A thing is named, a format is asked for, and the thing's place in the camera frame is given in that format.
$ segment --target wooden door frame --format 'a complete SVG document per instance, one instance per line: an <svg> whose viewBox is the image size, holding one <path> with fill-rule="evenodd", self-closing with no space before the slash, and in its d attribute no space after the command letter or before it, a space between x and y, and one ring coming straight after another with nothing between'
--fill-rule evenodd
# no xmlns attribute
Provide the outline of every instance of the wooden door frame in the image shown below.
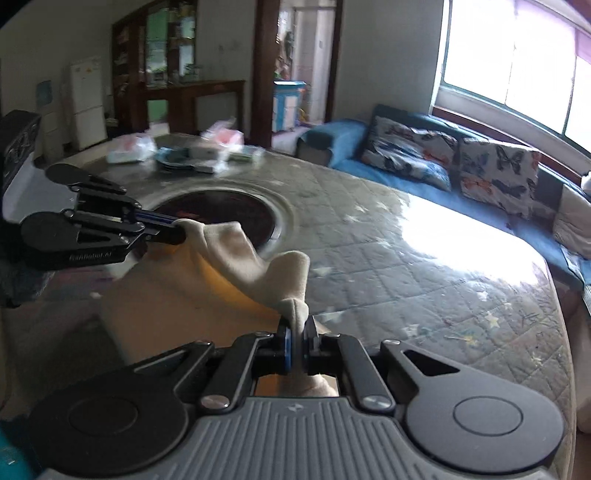
<svg viewBox="0 0 591 480"><path fill-rule="evenodd" d="M335 106L336 75L339 62L340 36L343 24L343 2L336 0L335 27L330 56L329 84L324 121L332 120ZM257 0L255 42L252 56L252 108L250 142L271 147L275 59L277 58L277 19L281 0Z"/></svg>

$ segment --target gray ribbed panel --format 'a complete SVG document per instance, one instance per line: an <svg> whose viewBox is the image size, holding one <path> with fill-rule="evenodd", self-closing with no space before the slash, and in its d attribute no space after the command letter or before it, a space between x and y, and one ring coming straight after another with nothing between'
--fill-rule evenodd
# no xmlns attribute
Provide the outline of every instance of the gray ribbed panel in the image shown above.
<svg viewBox="0 0 591 480"><path fill-rule="evenodd" d="M247 399L205 417L170 456L119 480L465 480L414 449L391 419L345 398ZM523 480L550 480L537 471ZM40 480L72 480L48 471Z"/></svg>

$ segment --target refrigerator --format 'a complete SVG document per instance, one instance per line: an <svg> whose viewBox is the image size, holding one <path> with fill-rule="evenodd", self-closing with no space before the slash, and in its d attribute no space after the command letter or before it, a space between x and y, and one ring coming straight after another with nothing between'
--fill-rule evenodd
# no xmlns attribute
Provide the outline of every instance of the refrigerator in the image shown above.
<svg viewBox="0 0 591 480"><path fill-rule="evenodd" d="M83 150L107 138L100 58L73 63L70 87L74 144Z"/></svg>

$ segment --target window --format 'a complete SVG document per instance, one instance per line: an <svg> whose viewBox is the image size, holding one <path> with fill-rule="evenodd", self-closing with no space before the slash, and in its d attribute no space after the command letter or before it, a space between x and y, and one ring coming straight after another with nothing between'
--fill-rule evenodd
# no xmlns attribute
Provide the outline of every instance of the window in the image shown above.
<svg viewBox="0 0 591 480"><path fill-rule="evenodd" d="M452 0L443 81L591 151L591 38L530 0Z"/></svg>

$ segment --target window sill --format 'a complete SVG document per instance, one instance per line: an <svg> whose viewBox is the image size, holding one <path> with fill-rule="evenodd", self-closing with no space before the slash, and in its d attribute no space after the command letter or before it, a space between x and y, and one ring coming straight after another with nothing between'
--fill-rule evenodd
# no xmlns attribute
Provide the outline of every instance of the window sill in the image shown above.
<svg viewBox="0 0 591 480"><path fill-rule="evenodd" d="M559 163L564 164L579 175L586 174L591 170L591 158L550 131L486 100L447 86L441 86L435 100L435 106L483 122L501 132L518 138L551 158L555 158Z"/></svg>

